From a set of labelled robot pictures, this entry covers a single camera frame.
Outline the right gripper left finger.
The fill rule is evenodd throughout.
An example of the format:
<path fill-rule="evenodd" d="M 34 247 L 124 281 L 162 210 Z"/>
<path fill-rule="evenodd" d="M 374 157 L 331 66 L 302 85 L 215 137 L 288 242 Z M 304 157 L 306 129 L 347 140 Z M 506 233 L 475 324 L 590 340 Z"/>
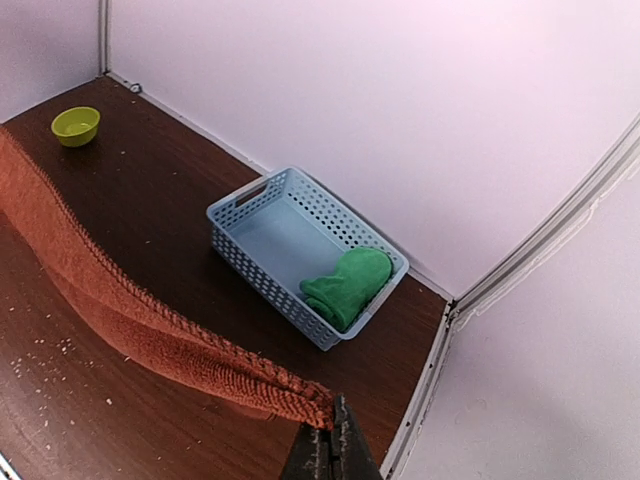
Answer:
<path fill-rule="evenodd" d="M 330 432 L 302 424 L 295 436 L 281 480 L 329 480 L 331 473 Z"/>

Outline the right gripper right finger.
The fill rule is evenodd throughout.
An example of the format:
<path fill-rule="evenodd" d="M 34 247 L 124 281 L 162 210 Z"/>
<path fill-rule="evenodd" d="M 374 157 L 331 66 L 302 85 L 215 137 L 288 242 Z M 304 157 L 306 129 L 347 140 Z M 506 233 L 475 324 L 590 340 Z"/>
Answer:
<path fill-rule="evenodd" d="M 343 395 L 334 401 L 334 428 L 330 434 L 332 479 L 382 480 L 353 409 Z"/>

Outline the green towel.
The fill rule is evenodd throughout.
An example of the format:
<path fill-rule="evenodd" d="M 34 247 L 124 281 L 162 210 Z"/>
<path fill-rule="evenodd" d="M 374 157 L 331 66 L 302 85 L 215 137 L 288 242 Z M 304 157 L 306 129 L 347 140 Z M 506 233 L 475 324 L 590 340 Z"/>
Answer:
<path fill-rule="evenodd" d="M 329 275 L 305 279 L 300 290 L 305 303 L 341 333 L 391 278 L 393 263 L 383 251 L 358 247 L 344 253 Z"/>

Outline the brown towel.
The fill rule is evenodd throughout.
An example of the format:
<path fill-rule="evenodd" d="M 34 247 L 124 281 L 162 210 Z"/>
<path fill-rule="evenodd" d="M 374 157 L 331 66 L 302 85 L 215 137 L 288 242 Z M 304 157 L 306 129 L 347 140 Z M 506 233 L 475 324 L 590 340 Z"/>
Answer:
<path fill-rule="evenodd" d="M 132 281 L 7 130 L 1 211 L 78 315 L 115 350 L 245 409 L 333 429 L 335 396 L 326 387 L 200 327 Z"/>

